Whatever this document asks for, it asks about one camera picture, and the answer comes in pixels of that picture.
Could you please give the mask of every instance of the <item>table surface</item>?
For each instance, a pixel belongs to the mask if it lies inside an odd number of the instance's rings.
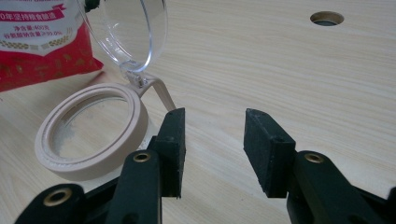
[[[186,108],[181,200],[163,223],[290,223],[267,199],[243,150],[245,111],[269,113],[297,142],[327,155],[351,184],[387,197],[396,186],[396,2],[169,0],[168,39],[148,71]],[[318,11],[339,25],[311,22]],[[42,190],[68,182],[39,164],[35,135],[63,99],[95,83],[125,82],[96,45],[104,73],[0,93],[0,222]],[[166,109],[143,97],[159,126]],[[103,179],[79,182],[85,190]]]

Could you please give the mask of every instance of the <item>metal rivet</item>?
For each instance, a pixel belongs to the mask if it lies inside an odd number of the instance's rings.
[[[148,161],[150,157],[151,156],[148,153],[142,152],[137,155],[134,155],[134,161],[144,162],[144,161]]]
[[[43,204],[52,207],[66,202],[72,196],[71,189],[56,189],[44,199]]]
[[[308,153],[308,154],[305,154],[304,157],[308,161],[311,161],[314,163],[323,163],[324,162],[323,158],[321,156],[319,156],[318,154]]]

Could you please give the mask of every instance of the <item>white label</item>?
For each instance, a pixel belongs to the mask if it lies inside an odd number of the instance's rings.
[[[82,23],[77,0],[0,0],[0,50],[44,56],[71,43]]]

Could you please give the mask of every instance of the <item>round hole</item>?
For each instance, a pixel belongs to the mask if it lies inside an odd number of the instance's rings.
[[[71,189],[56,189],[44,199],[44,205],[52,207],[66,202],[72,196]]]
[[[350,223],[353,223],[353,224],[368,224],[368,222],[366,221],[366,219],[364,217],[360,217],[357,215],[349,216],[348,220]]]
[[[150,155],[148,153],[139,153],[134,156],[134,161],[143,162],[143,161],[148,161],[149,158]]]
[[[334,26],[344,21],[343,15],[337,12],[321,11],[311,16],[311,21],[316,25]]]
[[[308,161],[311,161],[311,162],[314,162],[314,163],[322,163],[322,162],[324,162],[322,157],[320,157],[319,155],[314,154],[314,153],[305,154],[305,158]]]

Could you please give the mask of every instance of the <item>light wood surface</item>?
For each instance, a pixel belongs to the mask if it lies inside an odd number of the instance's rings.
[[[163,199],[163,223],[290,223],[266,199],[243,150],[245,111],[269,113],[297,150],[327,155],[355,186],[381,197],[396,186],[396,2],[389,0],[169,0],[168,41],[148,71],[186,107],[181,200]],[[343,23],[312,23],[335,11]],[[0,93],[0,223],[42,190],[68,182],[41,166],[35,135],[63,99],[89,85],[125,82],[105,63],[75,76]],[[144,97],[160,125],[155,91]],[[80,183],[85,190],[103,179]]]

